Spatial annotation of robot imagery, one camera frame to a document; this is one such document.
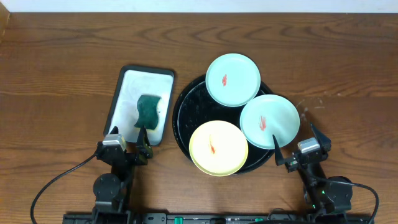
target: stacked plates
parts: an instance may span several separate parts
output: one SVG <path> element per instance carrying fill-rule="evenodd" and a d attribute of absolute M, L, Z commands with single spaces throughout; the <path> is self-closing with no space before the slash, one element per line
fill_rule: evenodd
<path fill-rule="evenodd" d="M 180 108 L 175 110 L 174 119 L 178 124 L 173 126 L 179 130 L 175 137 L 182 150 L 185 146 L 179 140 L 187 137 L 181 132 L 184 127 L 185 132 L 195 128 L 190 135 L 189 155 L 203 172 L 215 176 L 236 173 L 248 155 L 256 160 L 249 149 L 273 150 L 272 135 L 280 147 L 297 135 L 300 118 L 295 106 L 281 96 L 260 94 L 260 71 L 250 58 L 241 54 L 218 57 L 208 68 L 205 85 L 202 93 L 200 84 L 191 86 L 187 96 L 195 93 L 190 99 L 182 103 L 177 100 Z M 211 100 L 202 101 L 206 95 L 211 96 L 213 104 L 207 103 Z"/>

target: sponge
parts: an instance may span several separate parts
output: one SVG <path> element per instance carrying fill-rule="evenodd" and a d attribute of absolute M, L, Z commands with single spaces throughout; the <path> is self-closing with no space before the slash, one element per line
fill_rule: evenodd
<path fill-rule="evenodd" d="M 160 100 L 159 96 L 141 95 L 137 101 L 138 120 L 134 125 L 137 128 L 145 127 L 154 130 L 159 123 L 157 115 L 157 104 Z"/>

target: red stain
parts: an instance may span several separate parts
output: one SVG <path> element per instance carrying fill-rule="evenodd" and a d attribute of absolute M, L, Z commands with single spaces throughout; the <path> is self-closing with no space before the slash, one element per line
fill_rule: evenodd
<path fill-rule="evenodd" d="M 259 125 L 260 125 L 261 131 L 265 130 L 266 127 L 267 127 L 267 125 L 266 125 L 266 118 L 263 118 L 263 117 L 261 116 L 261 117 L 260 117 Z"/>
<path fill-rule="evenodd" d="M 226 86 L 226 74 L 223 77 L 223 86 Z"/>
<path fill-rule="evenodd" d="M 214 146 L 211 144 L 211 136 L 209 136 L 209 142 L 210 142 L 211 153 L 214 155 L 214 154 L 216 154 L 216 149 L 215 149 Z"/>

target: wooden table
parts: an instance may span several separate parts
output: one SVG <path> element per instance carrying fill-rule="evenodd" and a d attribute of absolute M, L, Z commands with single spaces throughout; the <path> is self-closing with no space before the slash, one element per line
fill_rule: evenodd
<path fill-rule="evenodd" d="M 123 65 L 175 70 L 172 106 L 218 56 L 252 58 L 262 81 L 332 140 L 327 176 L 343 175 L 380 196 L 377 223 L 398 215 L 398 16 L 393 14 L 19 14 L 0 46 L 0 222 L 29 223 L 37 192 L 89 157 Z M 202 173 L 175 142 L 171 117 L 149 165 L 136 169 L 132 207 L 171 213 L 303 210 L 298 173 L 272 157 L 244 175 Z M 108 165 L 91 161 L 40 198 L 39 223 L 89 212 Z M 353 213 L 373 194 L 354 189 Z"/>

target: black tray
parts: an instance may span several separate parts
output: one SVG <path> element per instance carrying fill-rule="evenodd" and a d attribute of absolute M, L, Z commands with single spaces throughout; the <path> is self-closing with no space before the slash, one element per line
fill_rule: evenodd
<path fill-rule="evenodd" d="M 260 90 L 256 96 L 264 94 L 273 94 L 273 92 L 266 84 L 261 82 Z M 192 161 L 189 154 L 189 140 L 196 128 L 208 121 L 227 121 L 240 129 L 239 117 L 243 107 L 231 108 L 213 100 L 207 92 L 204 75 L 192 81 L 182 90 L 181 95 L 175 103 L 173 112 L 174 137 L 181 151 Z M 260 149 L 253 146 L 250 142 L 248 144 L 248 158 L 242 168 L 235 174 L 243 174 L 257 169 L 274 153 L 274 150 Z"/>

